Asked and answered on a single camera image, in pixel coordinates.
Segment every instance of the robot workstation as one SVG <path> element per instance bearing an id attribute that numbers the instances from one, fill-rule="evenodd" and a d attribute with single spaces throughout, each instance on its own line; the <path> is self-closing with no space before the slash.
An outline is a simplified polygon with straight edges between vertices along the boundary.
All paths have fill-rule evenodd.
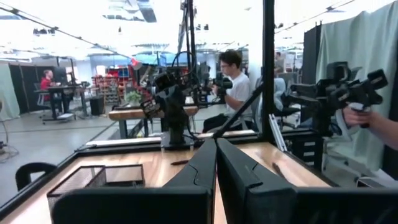
<path id="1" fill-rule="evenodd" d="M 341 110 L 380 104 L 375 90 L 387 85 L 384 72 L 359 81 L 346 62 L 335 62 L 316 85 L 292 85 L 289 99 L 309 110 L 313 123 L 282 133 L 273 114 L 273 60 L 265 60 L 274 56 L 273 6 L 264 1 L 262 82 L 219 130 L 189 131 L 183 107 L 197 76 L 167 70 L 154 80 L 154 99 L 141 104 L 149 119 L 164 114 L 169 130 L 161 138 L 88 142 L 57 166 L 22 166 L 19 192 L 0 208 L 0 224 L 398 223 L 397 189 L 342 188 L 318 164 L 331 117 L 349 138 Z M 259 98 L 260 131 L 226 131 Z M 304 152 L 313 152 L 312 166 Z M 32 182 L 32 169 L 45 174 Z"/>

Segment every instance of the dark hair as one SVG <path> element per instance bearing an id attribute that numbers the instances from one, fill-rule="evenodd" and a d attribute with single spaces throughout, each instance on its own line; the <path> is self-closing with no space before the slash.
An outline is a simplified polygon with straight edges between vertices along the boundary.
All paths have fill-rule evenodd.
<path id="1" fill-rule="evenodd" d="M 221 53 L 219 60 L 228 65 L 235 64 L 236 68 L 240 68 L 242 64 L 242 56 L 235 50 L 227 50 L 226 52 Z"/>
<path id="2" fill-rule="evenodd" d="M 46 75 L 46 74 L 48 74 L 49 72 L 51 72 L 51 70 L 49 70 L 49 69 L 46 69 L 46 70 L 44 70 L 44 75 Z"/>

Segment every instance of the hand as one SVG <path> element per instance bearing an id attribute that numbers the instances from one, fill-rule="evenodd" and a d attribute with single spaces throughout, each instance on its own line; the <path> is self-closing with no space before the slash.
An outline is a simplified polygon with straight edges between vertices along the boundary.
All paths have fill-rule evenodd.
<path id="1" fill-rule="evenodd" d="M 349 126 L 370 124 L 373 119 L 373 112 L 368 111 L 354 111 L 350 107 L 346 107 L 343 109 L 344 121 Z"/>
<path id="2" fill-rule="evenodd" d="M 214 95 L 217 95 L 217 93 L 218 93 L 218 86 L 213 85 L 213 87 L 212 87 L 211 89 L 212 89 Z"/>

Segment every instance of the gray floor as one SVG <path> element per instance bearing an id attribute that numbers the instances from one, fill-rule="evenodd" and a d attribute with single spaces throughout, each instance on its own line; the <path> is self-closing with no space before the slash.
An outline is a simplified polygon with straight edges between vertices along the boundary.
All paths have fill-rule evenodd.
<path id="1" fill-rule="evenodd" d="M 203 120 L 210 116 L 222 113 L 223 105 L 211 106 L 200 110 L 195 116 L 196 132 L 203 129 Z M 127 125 L 133 127 L 136 121 L 128 121 Z M 14 175 L 16 170 L 29 162 L 48 162 L 58 164 L 69 156 L 75 149 L 91 140 L 107 140 L 115 131 L 118 124 L 106 117 L 95 117 L 85 120 L 70 121 L 67 123 L 48 122 L 43 125 L 38 114 L 25 114 L 19 119 L 6 121 L 9 133 L 8 150 L 18 151 L 18 155 L 5 159 L 0 156 L 0 205 L 7 202 L 16 193 Z M 150 132 L 160 132 L 160 122 L 154 121 Z M 6 140 L 3 127 L 0 126 L 0 141 Z M 343 186 L 354 186 L 353 176 L 344 171 L 330 166 L 325 174 Z"/>

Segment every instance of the potted plant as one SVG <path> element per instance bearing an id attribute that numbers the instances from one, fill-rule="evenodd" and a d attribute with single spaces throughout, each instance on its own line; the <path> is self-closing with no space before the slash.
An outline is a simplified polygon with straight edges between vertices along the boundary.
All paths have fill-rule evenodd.
<path id="1" fill-rule="evenodd" d="M 141 94 L 139 94 L 137 91 L 131 91 L 126 95 L 125 100 L 130 104 L 130 106 L 139 106 L 141 98 Z"/>

